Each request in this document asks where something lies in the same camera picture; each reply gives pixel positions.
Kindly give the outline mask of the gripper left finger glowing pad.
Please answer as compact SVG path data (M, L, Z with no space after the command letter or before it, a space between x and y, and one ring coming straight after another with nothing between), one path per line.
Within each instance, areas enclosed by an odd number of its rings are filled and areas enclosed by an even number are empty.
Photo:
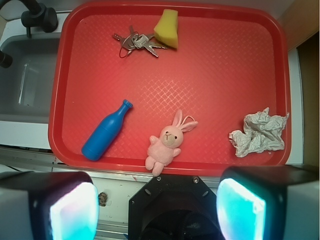
M83 171L0 174L2 240L92 240L98 190Z

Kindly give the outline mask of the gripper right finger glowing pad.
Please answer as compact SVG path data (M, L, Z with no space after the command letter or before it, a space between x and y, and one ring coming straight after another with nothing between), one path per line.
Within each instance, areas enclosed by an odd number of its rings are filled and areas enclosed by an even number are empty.
M310 165L232 166L216 210L227 240L318 240L320 170Z

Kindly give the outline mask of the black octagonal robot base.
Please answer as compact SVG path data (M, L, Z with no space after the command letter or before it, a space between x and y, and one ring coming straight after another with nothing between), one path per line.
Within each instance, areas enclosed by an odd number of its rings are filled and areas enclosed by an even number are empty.
M128 202L128 239L223 240L216 201L198 176L154 177Z

